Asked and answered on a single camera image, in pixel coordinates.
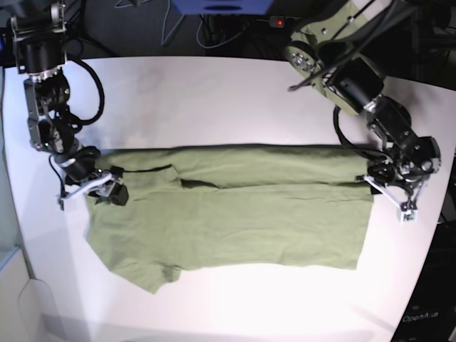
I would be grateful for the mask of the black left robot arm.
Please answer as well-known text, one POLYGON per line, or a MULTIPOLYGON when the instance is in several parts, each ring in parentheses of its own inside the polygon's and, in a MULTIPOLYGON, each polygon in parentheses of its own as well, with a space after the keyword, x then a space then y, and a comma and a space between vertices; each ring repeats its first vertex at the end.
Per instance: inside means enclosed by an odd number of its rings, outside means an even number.
POLYGON ((303 80, 290 90, 311 86, 330 100, 336 134, 343 147, 367 160, 367 176, 412 197, 439 170, 440 151, 434 138, 413 131, 407 109, 384 95, 385 76, 363 50, 417 6, 390 1, 369 19, 364 13, 372 5, 372 1, 362 6, 354 1, 320 1, 314 14, 298 21, 284 54, 303 80), (341 111, 364 115, 381 148, 350 142, 340 129, 341 111))

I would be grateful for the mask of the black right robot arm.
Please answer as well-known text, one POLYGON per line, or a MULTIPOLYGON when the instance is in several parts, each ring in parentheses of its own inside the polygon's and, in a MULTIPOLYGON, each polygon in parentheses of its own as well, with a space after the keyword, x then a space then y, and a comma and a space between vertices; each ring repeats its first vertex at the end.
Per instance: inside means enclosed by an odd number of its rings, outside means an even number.
MULTIPOLYGON (((103 114, 105 93, 96 72, 84 61, 66 53, 66 21, 63 1, 2 1, 1 8, 11 15, 12 51, 24 81, 28 106, 28 128, 31 145, 47 152, 52 166, 57 165, 66 176, 61 186, 77 185, 75 192, 61 191, 59 202, 82 194, 100 202, 124 206, 128 189, 123 184, 124 169, 99 169, 96 160, 100 151, 94 146, 83 147, 76 138, 82 127, 96 122, 103 114), (92 77, 99 95, 97 113, 82 120, 72 114, 68 99, 70 87, 62 67, 72 61, 92 77)), ((291 91, 304 86, 323 87, 327 74, 335 74, 358 57, 380 31, 385 28, 389 10, 375 18, 363 17, 365 7, 357 8, 349 1, 337 5, 329 15, 321 14, 305 25, 319 26, 324 40, 312 46, 294 40, 286 48, 289 63, 305 75, 305 79, 290 87, 291 91)))

